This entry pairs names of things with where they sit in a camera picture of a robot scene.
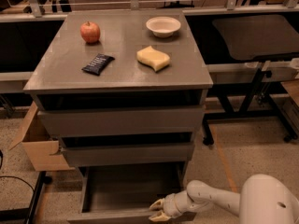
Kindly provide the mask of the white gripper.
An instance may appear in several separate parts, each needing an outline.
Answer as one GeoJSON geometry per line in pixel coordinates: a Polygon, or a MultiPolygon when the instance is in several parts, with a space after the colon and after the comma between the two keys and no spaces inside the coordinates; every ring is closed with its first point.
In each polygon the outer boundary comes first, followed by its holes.
{"type": "Polygon", "coordinates": [[[165,198],[155,201],[149,209],[158,211],[149,217],[152,222],[165,222],[170,218],[177,218],[185,213],[199,213],[207,211],[212,203],[206,200],[194,201],[186,190],[167,195],[165,198]]]}

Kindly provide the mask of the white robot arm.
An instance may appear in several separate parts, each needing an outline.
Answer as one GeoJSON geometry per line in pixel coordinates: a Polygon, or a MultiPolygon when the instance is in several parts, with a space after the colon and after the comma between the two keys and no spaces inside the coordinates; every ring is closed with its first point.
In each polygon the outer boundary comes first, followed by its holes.
{"type": "Polygon", "coordinates": [[[149,209],[155,214],[149,220],[164,222],[187,212],[206,211],[213,204],[239,217],[240,224],[299,224],[299,200],[270,175],[251,176],[240,193],[193,180],[185,190],[153,203],[149,209]]]}

